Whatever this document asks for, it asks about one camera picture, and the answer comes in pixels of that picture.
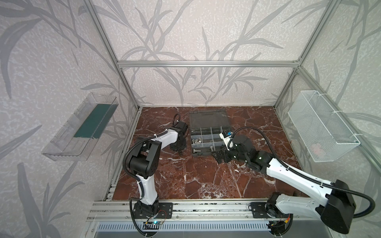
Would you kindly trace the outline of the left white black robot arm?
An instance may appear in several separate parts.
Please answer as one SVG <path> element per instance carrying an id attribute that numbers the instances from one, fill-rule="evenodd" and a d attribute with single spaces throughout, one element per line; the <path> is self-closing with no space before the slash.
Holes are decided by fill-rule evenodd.
<path id="1" fill-rule="evenodd" d="M 187 130 L 188 125 L 185 122 L 177 121 L 159 134 L 142 138 L 124 155 L 123 170 L 138 184 L 138 207 L 156 213 L 159 202 L 154 174 L 158 168 L 161 150 L 166 147 L 175 152 L 185 150 Z"/>

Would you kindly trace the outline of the grey plastic compartment organizer box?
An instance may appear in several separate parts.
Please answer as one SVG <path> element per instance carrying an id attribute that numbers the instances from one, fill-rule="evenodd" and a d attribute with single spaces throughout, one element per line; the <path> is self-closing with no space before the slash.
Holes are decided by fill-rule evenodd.
<path id="1" fill-rule="evenodd" d="M 213 151 L 218 151 L 225 147 L 219 134 L 223 131 L 232 130 L 229 117 L 225 110 L 195 111 L 190 112 L 190 135 L 202 137 L 205 147 L 192 148 L 191 153 L 194 157 L 210 156 Z M 193 149 L 201 150 L 202 153 L 194 154 Z"/>

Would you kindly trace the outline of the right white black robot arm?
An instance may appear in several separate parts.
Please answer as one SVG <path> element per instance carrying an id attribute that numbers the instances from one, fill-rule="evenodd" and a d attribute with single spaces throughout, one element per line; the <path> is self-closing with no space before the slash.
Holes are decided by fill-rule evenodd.
<path id="1" fill-rule="evenodd" d="M 364 217 L 376 207 L 368 195 L 350 190 L 341 181 L 331 182 L 293 167 L 274 154 L 256 150 L 245 136 L 234 137 L 232 133 L 220 133 L 224 145 L 212 153 L 218 163 L 241 161 L 255 172 L 280 180 L 307 197 L 292 197 L 275 192 L 267 201 L 268 215 L 302 215 L 319 218 L 330 229 L 348 234 L 352 220 Z"/>

